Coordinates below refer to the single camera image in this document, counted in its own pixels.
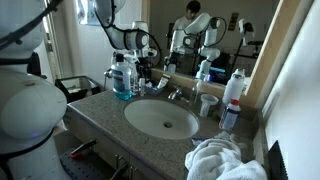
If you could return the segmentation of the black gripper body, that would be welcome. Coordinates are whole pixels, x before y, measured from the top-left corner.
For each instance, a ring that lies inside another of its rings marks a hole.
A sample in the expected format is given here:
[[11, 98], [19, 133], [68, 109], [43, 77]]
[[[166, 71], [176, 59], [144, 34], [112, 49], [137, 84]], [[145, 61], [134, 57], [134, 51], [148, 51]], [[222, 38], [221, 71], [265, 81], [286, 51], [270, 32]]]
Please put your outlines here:
[[137, 70], [140, 78], [146, 78], [147, 75], [151, 75], [152, 63], [148, 58], [140, 58]]

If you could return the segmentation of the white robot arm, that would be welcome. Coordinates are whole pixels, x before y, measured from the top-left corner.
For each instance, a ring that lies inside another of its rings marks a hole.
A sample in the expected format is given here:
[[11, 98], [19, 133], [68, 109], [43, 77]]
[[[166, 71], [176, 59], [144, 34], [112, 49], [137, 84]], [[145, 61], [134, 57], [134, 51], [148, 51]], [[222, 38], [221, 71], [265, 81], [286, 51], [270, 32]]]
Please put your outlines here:
[[28, 72], [43, 40], [42, 20], [62, 1], [0, 0], [1, 180], [71, 180], [52, 136], [67, 98]]

